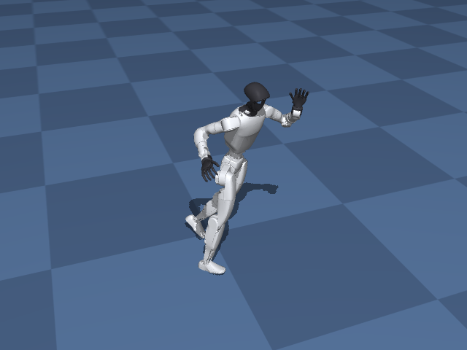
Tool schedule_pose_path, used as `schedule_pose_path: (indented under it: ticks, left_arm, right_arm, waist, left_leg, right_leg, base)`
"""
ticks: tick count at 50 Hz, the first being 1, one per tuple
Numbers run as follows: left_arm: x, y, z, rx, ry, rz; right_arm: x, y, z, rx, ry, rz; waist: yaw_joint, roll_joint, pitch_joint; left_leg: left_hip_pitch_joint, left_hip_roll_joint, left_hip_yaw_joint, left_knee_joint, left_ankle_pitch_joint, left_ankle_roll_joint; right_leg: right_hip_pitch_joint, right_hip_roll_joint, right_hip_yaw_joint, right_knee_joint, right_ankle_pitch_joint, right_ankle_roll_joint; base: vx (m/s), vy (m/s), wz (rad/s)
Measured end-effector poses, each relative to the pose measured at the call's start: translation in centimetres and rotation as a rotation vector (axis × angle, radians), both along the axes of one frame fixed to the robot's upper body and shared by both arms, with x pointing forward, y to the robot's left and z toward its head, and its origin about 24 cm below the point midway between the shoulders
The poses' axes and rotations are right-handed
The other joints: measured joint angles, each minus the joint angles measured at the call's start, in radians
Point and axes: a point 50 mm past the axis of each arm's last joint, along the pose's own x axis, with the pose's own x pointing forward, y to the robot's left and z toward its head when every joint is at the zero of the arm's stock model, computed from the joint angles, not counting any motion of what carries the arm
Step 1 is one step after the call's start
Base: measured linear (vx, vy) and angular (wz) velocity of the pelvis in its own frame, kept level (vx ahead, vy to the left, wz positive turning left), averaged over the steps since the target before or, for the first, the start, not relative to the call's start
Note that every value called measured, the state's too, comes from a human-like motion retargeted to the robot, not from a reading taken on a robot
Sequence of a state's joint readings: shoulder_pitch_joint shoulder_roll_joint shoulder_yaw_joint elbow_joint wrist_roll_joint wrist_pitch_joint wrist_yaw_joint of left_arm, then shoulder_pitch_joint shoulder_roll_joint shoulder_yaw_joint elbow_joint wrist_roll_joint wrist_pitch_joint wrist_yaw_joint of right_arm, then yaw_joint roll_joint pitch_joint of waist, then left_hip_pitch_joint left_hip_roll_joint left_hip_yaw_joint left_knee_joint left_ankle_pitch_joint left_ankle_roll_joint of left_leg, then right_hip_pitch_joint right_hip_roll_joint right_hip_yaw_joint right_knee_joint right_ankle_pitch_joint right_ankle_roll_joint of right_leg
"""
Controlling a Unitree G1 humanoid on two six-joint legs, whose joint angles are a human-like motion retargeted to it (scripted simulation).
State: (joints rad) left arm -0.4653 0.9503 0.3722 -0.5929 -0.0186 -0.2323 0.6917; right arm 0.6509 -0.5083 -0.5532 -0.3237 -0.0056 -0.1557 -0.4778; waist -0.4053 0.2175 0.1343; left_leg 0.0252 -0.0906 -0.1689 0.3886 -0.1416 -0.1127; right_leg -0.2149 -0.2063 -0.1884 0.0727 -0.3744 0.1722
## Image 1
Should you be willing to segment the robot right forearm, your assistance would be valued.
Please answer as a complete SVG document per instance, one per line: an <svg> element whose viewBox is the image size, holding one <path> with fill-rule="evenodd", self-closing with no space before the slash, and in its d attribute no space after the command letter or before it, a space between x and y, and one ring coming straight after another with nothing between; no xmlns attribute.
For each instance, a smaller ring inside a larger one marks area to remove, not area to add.
<svg viewBox="0 0 467 350"><path fill-rule="evenodd" d="M198 128L194 133L194 143L198 149L198 156L201 158L201 161L210 155L207 140L203 138L203 130L201 128Z"/></svg>

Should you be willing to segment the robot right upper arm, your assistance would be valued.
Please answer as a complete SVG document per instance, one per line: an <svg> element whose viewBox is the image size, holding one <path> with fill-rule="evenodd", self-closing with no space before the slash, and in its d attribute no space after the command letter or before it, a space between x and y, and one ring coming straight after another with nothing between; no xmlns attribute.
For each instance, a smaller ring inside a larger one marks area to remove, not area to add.
<svg viewBox="0 0 467 350"><path fill-rule="evenodd" d="M200 127L203 130L203 138L208 139L209 134L227 133L236 130L240 126L238 117L225 117L220 121L210 123L204 127Z"/></svg>

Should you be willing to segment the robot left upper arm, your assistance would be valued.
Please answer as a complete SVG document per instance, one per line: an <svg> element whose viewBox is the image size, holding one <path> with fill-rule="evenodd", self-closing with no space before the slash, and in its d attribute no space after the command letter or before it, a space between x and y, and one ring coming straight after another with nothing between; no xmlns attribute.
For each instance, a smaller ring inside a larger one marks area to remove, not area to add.
<svg viewBox="0 0 467 350"><path fill-rule="evenodd" d="M287 122L286 114L282 114L279 110L275 109L274 107L264 104L263 109L266 113L266 118L270 118L274 121L281 123L282 127L286 128L292 125Z"/></svg>

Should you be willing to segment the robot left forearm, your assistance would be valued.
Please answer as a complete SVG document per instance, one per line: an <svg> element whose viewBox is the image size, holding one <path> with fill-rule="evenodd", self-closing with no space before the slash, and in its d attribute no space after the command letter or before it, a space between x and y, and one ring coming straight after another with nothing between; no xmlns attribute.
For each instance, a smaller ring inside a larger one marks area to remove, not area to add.
<svg viewBox="0 0 467 350"><path fill-rule="evenodd" d="M292 124L292 123L296 122L296 120L299 120L300 119L300 113L301 113L301 111L298 111L298 110L293 110L293 114L291 114L291 112L287 113L286 114L287 122Z"/></svg>

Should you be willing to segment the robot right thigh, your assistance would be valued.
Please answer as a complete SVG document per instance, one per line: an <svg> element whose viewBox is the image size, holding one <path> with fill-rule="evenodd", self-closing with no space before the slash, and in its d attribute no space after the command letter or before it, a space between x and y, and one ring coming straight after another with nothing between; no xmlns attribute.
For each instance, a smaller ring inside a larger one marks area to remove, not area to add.
<svg viewBox="0 0 467 350"><path fill-rule="evenodd" d="M215 174L215 182L224 188L220 189L217 196L217 214L211 217L217 218L219 229L224 225L231 215L236 199L236 176L231 172L230 166L223 166L221 171ZM211 218L210 217L210 218Z"/></svg>

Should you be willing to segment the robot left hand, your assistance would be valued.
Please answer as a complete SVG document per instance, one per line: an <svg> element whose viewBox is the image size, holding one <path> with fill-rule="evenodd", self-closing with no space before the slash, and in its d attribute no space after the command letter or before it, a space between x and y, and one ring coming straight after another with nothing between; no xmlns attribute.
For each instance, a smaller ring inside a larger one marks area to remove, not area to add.
<svg viewBox="0 0 467 350"><path fill-rule="evenodd" d="M302 110L303 110L302 106L306 102L306 98L307 98L307 96L309 94L309 91L306 92L306 90L303 90L303 93L301 95L301 90L302 89L300 88L299 92L298 92L298 89L296 88L294 97L293 97L292 93L289 93L290 97L293 99L293 104L294 104L293 107L292 107L292 110L291 110L291 114L293 114L293 110L298 110L298 111L301 111L301 113L302 113ZM306 92L306 95L304 97L305 92ZM301 116L301 113L300 113L300 116Z"/></svg>

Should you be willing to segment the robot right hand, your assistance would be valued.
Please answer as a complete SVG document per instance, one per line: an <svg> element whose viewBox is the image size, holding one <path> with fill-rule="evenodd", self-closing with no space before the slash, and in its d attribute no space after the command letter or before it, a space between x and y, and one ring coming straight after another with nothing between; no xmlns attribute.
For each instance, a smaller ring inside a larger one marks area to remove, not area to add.
<svg viewBox="0 0 467 350"><path fill-rule="evenodd" d="M205 175L207 176L207 178L208 178L210 181L211 181L211 178L209 177L209 174L210 174L210 176L211 176L213 179L215 178L215 177L212 175L212 172L211 172L210 169L212 169L213 172L214 172L216 175L218 175L218 173L216 172L216 170L214 170L214 168L213 168L213 164L215 164L217 167L220 167L220 165L219 165L217 162L215 162L215 161L212 160L211 155L208 155L208 157L203 158L203 160L201 161L201 163L202 163L201 175L202 175L202 177L204 178L204 180L205 180L206 182L208 182L208 181L207 181ZM207 171L209 172L209 174L207 173ZM204 173L205 173L205 174L204 174Z"/></svg>

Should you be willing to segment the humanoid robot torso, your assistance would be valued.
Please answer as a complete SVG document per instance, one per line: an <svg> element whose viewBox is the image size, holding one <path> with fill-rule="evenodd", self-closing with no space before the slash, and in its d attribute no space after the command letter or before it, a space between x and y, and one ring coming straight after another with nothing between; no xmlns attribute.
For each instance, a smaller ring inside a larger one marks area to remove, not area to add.
<svg viewBox="0 0 467 350"><path fill-rule="evenodd" d="M221 161L220 170L223 166L230 166L233 174L242 167L244 161L242 153L252 146L266 117L263 107L254 117L248 117L244 113L249 114L250 112L245 110L242 113L239 111L239 107L232 111L229 117L238 117L240 126L236 130L224 134L225 144L229 151Z"/></svg>

